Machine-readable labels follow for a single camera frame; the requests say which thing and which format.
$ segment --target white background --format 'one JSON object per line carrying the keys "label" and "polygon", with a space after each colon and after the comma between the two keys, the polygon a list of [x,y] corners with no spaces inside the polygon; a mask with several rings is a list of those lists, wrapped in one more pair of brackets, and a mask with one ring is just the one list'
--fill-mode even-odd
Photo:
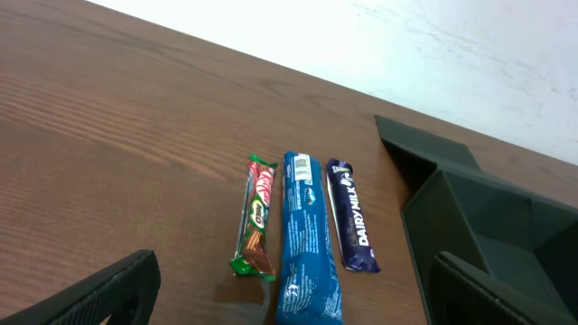
{"label": "white background", "polygon": [[573,0],[92,0],[578,164]]}

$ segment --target blue snack bar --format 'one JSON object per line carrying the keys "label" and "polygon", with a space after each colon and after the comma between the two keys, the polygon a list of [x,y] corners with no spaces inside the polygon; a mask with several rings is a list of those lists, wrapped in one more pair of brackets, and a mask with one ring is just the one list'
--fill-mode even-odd
{"label": "blue snack bar", "polygon": [[327,162],[327,187],[343,265],[348,270],[378,273],[378,261],[369,243],[353,182],[353,167],[347,162],[330,159]]}
{"label": "blue snack bar", "polygon": [[331,251],[322,167],[284,155],[283,258],[278,324],[341,325],[341,288]]}

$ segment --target purple chocolate bar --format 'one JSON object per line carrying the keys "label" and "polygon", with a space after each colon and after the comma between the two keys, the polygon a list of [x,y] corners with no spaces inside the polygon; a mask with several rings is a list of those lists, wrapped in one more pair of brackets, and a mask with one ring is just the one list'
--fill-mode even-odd
{"label": "purple chocolate bar", "polygon": [[343,265],[348,270],[377,273],[378,261],[369,243],[352,176],[353,167],[347,162],[327,162],[327,188]]}

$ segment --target white barcode label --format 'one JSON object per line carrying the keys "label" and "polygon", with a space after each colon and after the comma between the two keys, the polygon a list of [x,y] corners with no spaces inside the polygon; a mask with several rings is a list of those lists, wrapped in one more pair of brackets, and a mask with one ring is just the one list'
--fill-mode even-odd
{"label": "white barcode label", "polygon": [[310,181],[311,176],[311,160],[306,154],[299,154],[293,159],[294,175],[296,181]]}

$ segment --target brown wooden surface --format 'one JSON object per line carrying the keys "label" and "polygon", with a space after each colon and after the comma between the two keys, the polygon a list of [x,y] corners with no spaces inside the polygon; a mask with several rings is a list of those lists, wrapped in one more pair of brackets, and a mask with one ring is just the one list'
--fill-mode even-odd
{"label": "brown wooden surface", "polygon": [[576,207],[568,163],[93,4],[0,0],[0,318],[152,248],[151,323],[269,322],[277,289],[233,279],[228,260],[247,155],[295,150],[355,166],[383,270],[339,267],[345,322],[424,324],[406,189],[374,114],[465,143],[485,171]]}

